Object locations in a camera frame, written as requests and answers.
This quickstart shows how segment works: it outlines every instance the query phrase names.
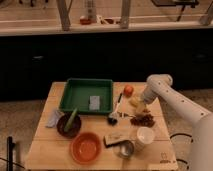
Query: wooden table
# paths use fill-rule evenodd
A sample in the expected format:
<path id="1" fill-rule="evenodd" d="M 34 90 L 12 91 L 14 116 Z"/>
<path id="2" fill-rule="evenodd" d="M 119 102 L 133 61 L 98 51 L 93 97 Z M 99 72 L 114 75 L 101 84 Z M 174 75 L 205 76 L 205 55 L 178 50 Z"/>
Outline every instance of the wooden table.
<path id="1" fill-rule="evenodd" d="M 127 83 L 114 83 L 113 101 L 124 85 Z M 140 95 L 144 90 L 145 83 L 128 83 L 134 86 L 134 94 Z M 61 136 L 56 128 L 46 128 L 45 124 L 54 109 L 57 109 L 64 90 L 64 82 L 52 84 L 47 98 L 44 111 L 41 115 L 38 128 L 33 139 L 25 167 L 29 170 L 176 170 L 177 162 L 175 153 L 169 138 L 168 130 L 164 121 L 159 100 L 156 99 L 148 109 L 156 121 L 153 130 L 156 133 L 155 141 L 145 147 L 142 152 L 135 153 L 130 159 L 123 159 L 115 154 L 115 148 L 105 148 L 102 143 L 101 155 L 92 165 L 79 165 L 73 161 L 69 153 L 71 140 Z M 128 114 L 134 113 L 134 107 L 129 104 L 129 99 L 122 98 L 119 111 Z M 116 126 L 109 126 L 105 116 L 81 116 L 81 132 L 95 132 L 100 139 L 103 136 L 117 130 L 133 133 L 138 127 L 132 126 L 129 117 L 121 118 Z"/>

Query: green tray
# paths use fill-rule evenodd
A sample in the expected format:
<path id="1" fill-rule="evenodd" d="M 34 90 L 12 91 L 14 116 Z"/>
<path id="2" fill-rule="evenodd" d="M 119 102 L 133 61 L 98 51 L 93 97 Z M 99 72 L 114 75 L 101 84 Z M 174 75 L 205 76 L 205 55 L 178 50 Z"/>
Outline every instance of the green tray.
<path id="1" fill-rule="evenodd" d="M 100 110 L 89 110 L 90 96 L 100 96 Z M 105 79 L 67 80 L 59 109 L 71 113 L 75 108 L 80 114 L 109 114 L 113 108 L 113 82 Z"/>

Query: orange plastic bowl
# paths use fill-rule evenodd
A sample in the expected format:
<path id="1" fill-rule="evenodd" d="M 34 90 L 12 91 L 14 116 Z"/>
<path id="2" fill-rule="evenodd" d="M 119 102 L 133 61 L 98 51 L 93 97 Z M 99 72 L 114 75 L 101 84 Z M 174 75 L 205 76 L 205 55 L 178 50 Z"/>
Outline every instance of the orange plastic bowl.
<path id="1" fill-rule="evenodd" d="M 101 152 L 99 137 L 91 132 L 79 134 L 70 145 L 73 159 L 79 164 L 91 164 Z"/>

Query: small metal container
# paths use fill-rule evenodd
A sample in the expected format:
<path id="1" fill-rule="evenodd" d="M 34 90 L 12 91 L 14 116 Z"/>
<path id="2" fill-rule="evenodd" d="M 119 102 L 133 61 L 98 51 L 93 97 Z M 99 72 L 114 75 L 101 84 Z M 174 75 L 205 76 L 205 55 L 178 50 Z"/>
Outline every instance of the small metal container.
<path id="1" fill-rule="evenodd" d="M 134 144 L 130 140 L 122 141 L 119 144 L 119 156 L 122 158 L 129 158 L 134 153 Z"/>

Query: white object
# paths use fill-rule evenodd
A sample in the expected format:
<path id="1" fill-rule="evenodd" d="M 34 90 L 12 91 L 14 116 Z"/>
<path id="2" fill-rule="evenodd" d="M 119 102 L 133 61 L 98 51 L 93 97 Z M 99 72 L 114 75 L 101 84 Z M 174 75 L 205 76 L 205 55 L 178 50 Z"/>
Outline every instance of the white object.
<path id="1" fill-rule="evenodd" d="M 170 75 L 151 75 L 141 95 L 145 103 L 161 96 L 171 107 L 194 127 L 189 155 L 189 171 L 213 170 L 213 113 L 178 93 L 170 86 Z"/>
<path id="2" fill-rule="evenodd" d="M 155 132 L 148 127 L 140 127 L 137 130 L 137 136 L 135 141 L 135 150 L 140 151 L 151 143 L 155 139 Z"/>
<path id="3" fill-rule="evenodd" d="M 55 127 L 60 117 L 61 117 L 61 113 L 57 109 L 52 110 L 50 117 L 48 118 L 48 121 L 46 123 L 46 127 L 47 128 Z"/>
<path id="4" fill-rule="evenodd" d="M 100 110 L 100 96 L 90 96 L 89 110 Z"/>

